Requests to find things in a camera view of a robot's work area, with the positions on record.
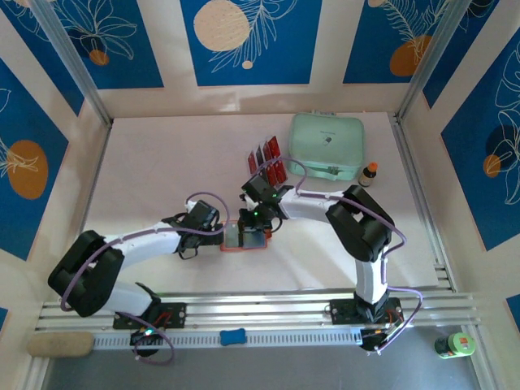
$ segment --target beige eraser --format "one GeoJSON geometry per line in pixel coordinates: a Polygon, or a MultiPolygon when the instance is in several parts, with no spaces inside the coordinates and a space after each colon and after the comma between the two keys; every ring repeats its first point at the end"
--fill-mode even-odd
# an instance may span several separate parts
{"type": "Polygon", "coordinates": [[[37,333],[27,343],[35,358],[81,358],[92,351],[94,336],[87,331],[37,333]]]}

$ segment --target white floor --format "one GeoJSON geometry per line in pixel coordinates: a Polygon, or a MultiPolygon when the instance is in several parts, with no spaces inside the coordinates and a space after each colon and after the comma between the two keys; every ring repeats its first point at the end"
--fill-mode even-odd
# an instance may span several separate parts
{"type": "MultiPolygon", "coordinates": [[[[366,162],[379,164],[368,192],[408,236],[391,255],[388,281],[400,286],[433,286],[434,254],[422,225],[386,113],[352,114],[365,125],[366,162]]],[[[86,229],[125,233],[184,211],[197,191],[221,195],[237,218],[241,185],[249,175],[245,158],[270,135],[288,152],[292,115],[220,115],[117,119],[94,189],[86,229]]],[[[299,176],[290,175],[295,184],[299,176]]],[[[348,182],[308,179],[304,189],[337,191],[348,182]]],[[[219,207],[218,201],[206,199],[219,207]]],[[[394,236],[392,243],[398,242],[394,236]]],[[[353,288],[356,272],[332,228],[325,223],[286,221],[269,248],[222,253],[200,248],[197,258],[160,256],[121,272],[156,292],[239,292],[353,288]]]]}

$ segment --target green jar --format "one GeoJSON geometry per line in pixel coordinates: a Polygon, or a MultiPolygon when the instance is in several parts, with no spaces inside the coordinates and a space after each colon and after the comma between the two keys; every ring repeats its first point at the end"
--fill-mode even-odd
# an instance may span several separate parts
{"type": "Polygon", "coordinates": [[[443,359],[470,356],[475,351],[475,340],[466,333],[454,333],[435,340],[435,351],[443,359]]]}

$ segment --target metal frame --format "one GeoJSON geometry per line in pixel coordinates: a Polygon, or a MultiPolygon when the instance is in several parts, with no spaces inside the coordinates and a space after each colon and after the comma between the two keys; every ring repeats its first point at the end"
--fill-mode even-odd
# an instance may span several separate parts
{"type": "MultiPolygon", "coordinates": [[[[470,334],[479,336],[480,315],[477,301],[472,294],[456,292],[457,287],[452,277],[442,239],[429,211],[405,132],[394,115],[389,115],[389,119],[401,158],[405,162],[406,175],[419,215],[427,228],[427,234],[436,255],[434,267],[439,280],[438,286],[421,289],[425,296],[423,308],[411,326],[462,325],[470,334]]],[[[105,148],[109,136],[110,133],[107,135],[105,148]]],[[[103,158],[104,151],[100,157],[97,172],[101,169],[103,158]]],[[[414,294],[396,293],[393,296],[401,299],[404,315],[410,315],[416,305],[417,298],[414,294]]],[[[326,344],[320,344],[316,339],[314,342],[312,341],[313,337],[330,332],[336,332],[337,337],[338,331],[353,335],[353,339],[356,339],[355,335],[360,327],[333,326],[326,311],[326,306],[331,299],[352,297],[353,290],[342,289],[269,293],[171,293],[164,295],[162,299],[164,301],[182,301],[188,304],[186,328],[167,332],[168,336],[175,341],[176,348],[182,349],[215,348],[217,346],[215,344],[218,344],[220,330],[239,327],[246,328],[252,336],[274,337],[268,343],[258,342],[252,345],[256,347],[356,344],[351,339],[345,341],[339,338],[327,340],[326,344]],[[297,335],[308,341],[298,340],[297,335]]],[[[51,301],[43,305],[36,332],[87,331],[94,334],[94,348],[97,350],[128,349],[129,331],[114,330],[112,328],[113,319],[113,314],[110,312],[99,312],[89,318],[80,318],[73,312],[62,312],[59,302],[51,301]]],[[[166,345],[151,348],[166,348],[166,345]]],[[[498,388],[494,385],[492,369],[485,354],[479,351],[472,357],[472,361],[475,371],[478,371],[481,386],[486,389],[498,388]]],[[[33,390],[39,388],[38,385],[41,386],[47,364],[46,359],[33,359],[29,377],[32,379],[26,381],[28,386],[23,387],[23,390],[33,390]]]]}
{"type": "MultiPolygon", "coordinates": [[[[81,227],[85,225],[93,191],[105,157],[110,137],[111,118],[102,104],[95,85],[73,50],[67,34],[57,16],[45,0],[29,0],[32,11],[41,24],[45,34],[56,48],[60,58],[72,74],[81,92],[93,105],[98,116],[109,128],[105,145],[99,158],[89,200],[85,207],[81,227]]],[[[423,288],[425,295],[423,309],[411,324],[421,326],[462,325],[464,332],[482,341],[479,329],[480,317],[477,302],[469,293],[457,292],[458,287],[449,265],[440,233],[430,212],[427,197],[423,192],[420,176],[415,168],[414,156],[410,150],[401,120],[421,93],[428,77],[443,54],[449,39],[457,28],[459,20],[471,0],[461,0],[450,4],[446,17],[441,20],[434,39],[425,53],[418,70],[410,82],[399,111],[390,114],[389,119],[396,139],[399,153],[405,163],[405,171],[418,213],[431,241],[435,253],[435,271],[439,285],[423,288]]],[[[413,294],[393,294],[401,299],[404,315],[410,315],[416,305],[413,294]]],[[[351,345],[358,344],[359,327],[333,326],[326,306],[331,299],[352,298],[352,290],[314,290],[306,292],[270,293],[220,293],[220,294],[168,294],[164,301],[182,301],[188,304],[186,328],[168,331],[175,341],[176,348],[215,348],[219,346],[218,334],[221,329],[245,327],[252,346],[284,345],[351,345]]],[[[100,312],[89,318],[79,318],[74,313],[64,313],[58,302],[43,305],[36,332],[87,331],[95,337],[95,349],[127,349],[129,331],[116,331],[112,328],[113,314],[100,312]]],[[[151,348],[162,348],[166,345],[151,348]]],[[[478,349],[472,356],[475,371],[482,388],[498,388],[485,348],[478,349]]],[[[23,390],[41,388],[49,359],[33,358],[28,376],[20,385],[23,390]]]]}
{"type": "Polygon", "coordinates": [[[452,39],[455,30],[457,30],[471,2],[472,0],[457,0],[448,5],[446,13],[439,22],[439,26],[433,34],[431,43],[421,58],[421,62],[417,66],[412,80],[409,83],[406,95],[397,110],[396,117],[399,118],[399,120],[405,118],[408,109],[414,104],[419,94],[423,91],[424,86],[436,68],[440,57],[442,57],[442,54],[446,50],[449,41],[452,39]]]}
{"type": "Polygon", "coordinates": [[[81,93],[91,104],[99,119],[109,128],[112,125],[112,118],[98,94],[98,88],[52,6],[46,0],[28,0],[28,4],[81,93]]]}

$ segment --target green carrying case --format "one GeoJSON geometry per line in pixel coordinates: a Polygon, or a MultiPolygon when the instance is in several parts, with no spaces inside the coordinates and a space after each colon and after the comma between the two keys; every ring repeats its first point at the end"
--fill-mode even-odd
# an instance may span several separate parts
{"type": "MultiPolygon", "coordinates": [[[[307,167],[308,176],[352,180],[364,158],[365,131],[361,120],[330,115],[294,115],[289,154],[307,167]]],[[[287,168],[303,175],[303,168],[287,162],[287,168]]]]}

